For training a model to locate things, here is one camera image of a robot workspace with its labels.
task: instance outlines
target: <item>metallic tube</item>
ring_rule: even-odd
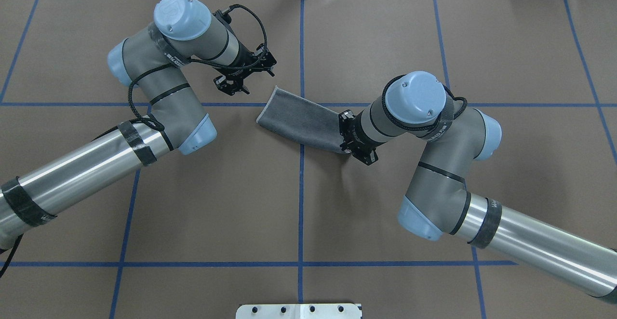
[[[486,205],[485,199],[472,196],[457,236],[465,240],[475,237]],[[593,297],[608,295],[617,286],[615,251],[507,207],[503,207],[501,222],[487,248],[549,273]]]
[[[144,143],[159,158],[169,152],[161,133],[134,124]],[[111,132],[19,178],[32,200],[58,214],[142,166],[119,131]],[[9,249],[18,235],[31,229],[13,212],[0,192],[0,249]]]

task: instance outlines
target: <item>metal bracket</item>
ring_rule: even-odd
[[[236,319],[362,319],[361,304],[242,305]]]

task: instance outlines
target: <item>round blue cap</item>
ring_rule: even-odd
[[[443,85],[428,72],[408,73],[390,85],[386,91],[388,111],[403,123],[427,123],[441,113],[443,106]]]
[[[482,113],[482,111],[478,109],[476,110],[480,112],[480,115],[484,120],[484,146],[482,147],[480,154],[476,156],[476,160],[486,160],[493,155],[493,152],[497,148],[499,148],[502,130],[501,125],[497,120]]]
[[[210,120],[210,115],[206,114],[195,130],[193,130],[187,139],[180,144],[178,149],[183,155],[187,156],[211,141],[214,141],[215,138],[216,128],[214,128],[214,124],[212,124],[212,120]]]
[[[428,240],[439,240],[443,232],[435,226],[416,206],[403,196],[403,203],[399,211],[399,224],[416,236]]]
[[[112,75],[118,78],[122,84],[130,86],[132,80],[131,77],[128,76],[128,73],[126,73],[124,59],[122,58],[122,48],[126,40],[125,38],[122,42],[118,43],[114,49],[109,51],[109,54],[107,54],[107,66],[109,66],[109,70],[112,71]]]
[[[210,27],[212,14],[198,0],[161,0],[154,7],[154,23],[173,40],[193,40]]]

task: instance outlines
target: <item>white bracket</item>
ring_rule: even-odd
[[[362,319],[362,305],[242,305],[236,311],[236,319]]]

